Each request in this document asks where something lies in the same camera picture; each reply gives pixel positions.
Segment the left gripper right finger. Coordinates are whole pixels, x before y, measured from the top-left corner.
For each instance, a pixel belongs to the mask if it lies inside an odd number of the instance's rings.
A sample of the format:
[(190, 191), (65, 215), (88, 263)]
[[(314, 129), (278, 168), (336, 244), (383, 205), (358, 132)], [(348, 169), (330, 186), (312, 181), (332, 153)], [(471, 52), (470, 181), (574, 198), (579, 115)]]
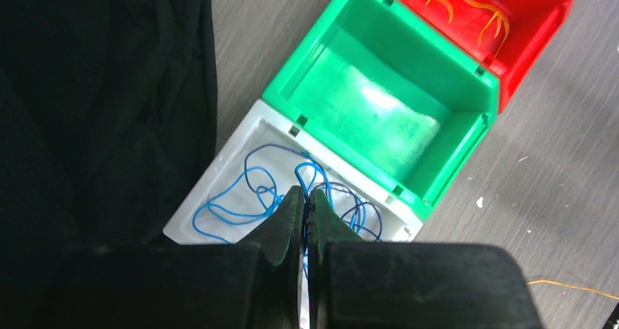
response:
[(488, 244), (364, 241), (308, 201), (312, 328), (541, 328), (519, 265)]

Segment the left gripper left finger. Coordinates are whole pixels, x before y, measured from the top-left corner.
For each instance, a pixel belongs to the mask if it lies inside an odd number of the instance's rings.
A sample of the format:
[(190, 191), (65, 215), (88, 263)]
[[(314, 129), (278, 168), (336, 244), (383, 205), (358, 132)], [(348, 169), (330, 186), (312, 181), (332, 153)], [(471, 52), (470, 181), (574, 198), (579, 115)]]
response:
[(304, 196), (235, 244), (79, 248), (1, 208), (3, 328), (298, 328)]

